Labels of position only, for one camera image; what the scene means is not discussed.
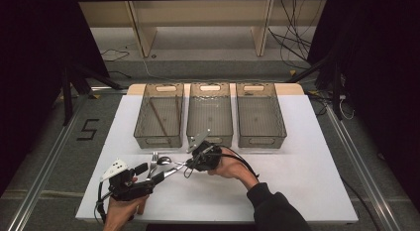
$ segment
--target white table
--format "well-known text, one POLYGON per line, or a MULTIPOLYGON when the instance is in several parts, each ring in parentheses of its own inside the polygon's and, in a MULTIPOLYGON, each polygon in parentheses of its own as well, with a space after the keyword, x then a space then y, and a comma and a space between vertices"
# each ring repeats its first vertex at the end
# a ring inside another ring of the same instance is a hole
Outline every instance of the white table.
MULTIPOLYGON (((185 85, 183 134, 185 135, 188 91, 185 85)), ((185 161, 187 138, 181 149, 141 149, 133 136, 142 95, 123 96, 109 131, 102 154, 87 186, 76 218, 94 220, 99 177, 117 159, 130 168, 149 163, 152 151, 168 154, 174 161, 185 161)), ((312 223, 354 223, 356 212, 340 180, 309 99, 305 95, 279 95, 287 138, 278 150, 239 149, 237 138, 236 97, 232 108, 234 138, 232 149, 240 153, 267 182, 272 192, 280 191, 312 223)), ((168 169, 159 167, 159 171, 168 169)), ((139 175, 144 180, 146 173, 139 175)), ((102 193, 107 192, 104 182, 102 193)), ((185 178, 183 170, 158 184, 148 199, 145 214, 136 220, 145 223, 251 223, 254 209, 246 189, 235 179, 224 179, 195 171, 185 178)))

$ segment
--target desk leg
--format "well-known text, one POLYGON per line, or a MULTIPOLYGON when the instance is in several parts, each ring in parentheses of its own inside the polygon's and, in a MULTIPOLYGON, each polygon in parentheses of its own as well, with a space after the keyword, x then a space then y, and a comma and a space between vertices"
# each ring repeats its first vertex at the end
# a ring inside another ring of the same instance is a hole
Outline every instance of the desk leg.
POLYGON ((156 27, 142 27, 134 3, 132 1, 127 1, 126 5, 137 41, 137 47, 139 48, 141 56, 146 58, 151 52, 152 43, 154 42, 158 30, 156 27))
POLYGON ((262 24, 260 26, 251 27, 251 34, 254 38, 257 56, 263 56, 263 51, 265 49, 266 32, 268 31, 269 18, 271 16, 273 5, 274 0, 266 0, 262 24))

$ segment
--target person's right hand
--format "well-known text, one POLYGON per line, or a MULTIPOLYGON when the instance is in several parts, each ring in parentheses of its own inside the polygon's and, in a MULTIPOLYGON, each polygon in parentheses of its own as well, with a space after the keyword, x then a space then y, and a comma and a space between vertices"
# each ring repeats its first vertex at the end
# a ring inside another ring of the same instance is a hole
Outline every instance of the person's right hand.
MULTIPOLYGON (((226 155, 235 156, 229 149, 222 148, 222 153, 226 155)), ((251 189, 254 185, 259 183, 257 178, 243 165, 240 161, 228 157, 220 159, 219 166, 215 170, 208 171, 208 174, 217 174, 224 178, 239 179, 247 189, 251 189)))

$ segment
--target floor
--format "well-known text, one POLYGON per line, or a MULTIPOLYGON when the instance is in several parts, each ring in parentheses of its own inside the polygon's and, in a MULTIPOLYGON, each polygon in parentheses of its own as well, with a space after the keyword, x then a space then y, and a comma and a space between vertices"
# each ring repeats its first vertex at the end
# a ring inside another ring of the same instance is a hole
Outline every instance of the floor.
MULTIPOLYGON (((280 35, 286 32, 282 27, 272 30, 280 35)), ((310 41, 314 31, 315 28, 309 28, 304 39, 310 41)), ((158 28, 151 54, 145 59, 139 55, 131 29, 92 29, 92 33, 106 60, 111 79, 122 85, 221 79, 282 82, 294 72, 302 70, 298 67, 308 66, 288 50, 281 49, 272 36, 267 38, 264 56, 257 57, 248 28, 158 28)), ((287 44, 300 52, 293 42, 287 44)), ((316 76, 317 72, 299 81, 305 91, 316 91, 316 76)), ((101 88, 104 85, 95 80, 89 80, 89 83, 96 88, 92 95, 77 96, 73 91, 74 110, 77 113, 70 128, 62 126, 62 98, 56 100, 33 151, 28 154, 0 199, 0 230, 7 230, 15 214, 22 211, 21 204, 36 187, 34 180, 41 180, 43 186, 34 195, 36 199, 27 210, 25 217, 28 219, 24 221, 24 230, 102 229, 100 223, 87 223, 74 216, 119 101, 126 91, 101 88), (82 131, 88 120, 89 126, 92 126, 89 128, 94 128, 96 133, 92 140, 83 140, 91 135, 82 131), (55 141, 58 138, 65 140, 57 144, 55 141), (52 160, 54 153, 58 153, 58 156, 52 160)), ((329 95, 328 91, 316 93, 327 97, 329 95)), ((349 119, 337 121, 325 100, 317 96, 310 97, 313 98, 311 102, 314 113, 318 114, 320 127, 337 169, 351 186, 346 186, 346 189, 360 217, 359 222, 350 225, 311 224, 313 230, 375 230, 373 220, 378 223, 380 230, 420 230, 419 212, 398 184, 386 161, 381 158, 363 121, 357 113, 352 118, 353 108, 350 104, 342 104, 343 113, 349 119), (366 165, 362 171, 368 172, 374 188, 361 173, 355 154, 366 165), (376 196, 372 194, 379 194, 383 200, 375 200, 376 196), (378 206, 382 203, 389 208, 386 212, 390 216, 383 215, 383 210, 378 206)), ((125 228, 145 229, 146 225, 139 223, 129 223, 125 228)))

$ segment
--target plastic bin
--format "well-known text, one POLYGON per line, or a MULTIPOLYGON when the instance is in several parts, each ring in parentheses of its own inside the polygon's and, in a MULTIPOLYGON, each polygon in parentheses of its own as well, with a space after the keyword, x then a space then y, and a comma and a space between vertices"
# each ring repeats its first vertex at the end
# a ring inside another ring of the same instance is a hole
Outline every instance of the plastic bin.
POLYGON ((134 132, 140 148, 182 147, 183 84, 147 84, 134 132))
POLYGON ((232 146, 233 123, 229 83, 191 83, 186 135, 210 129, 206 141, 232 146))
POLYGON ((287 136, 273 83, 237 83, 240 148, 279 149, 287 136))

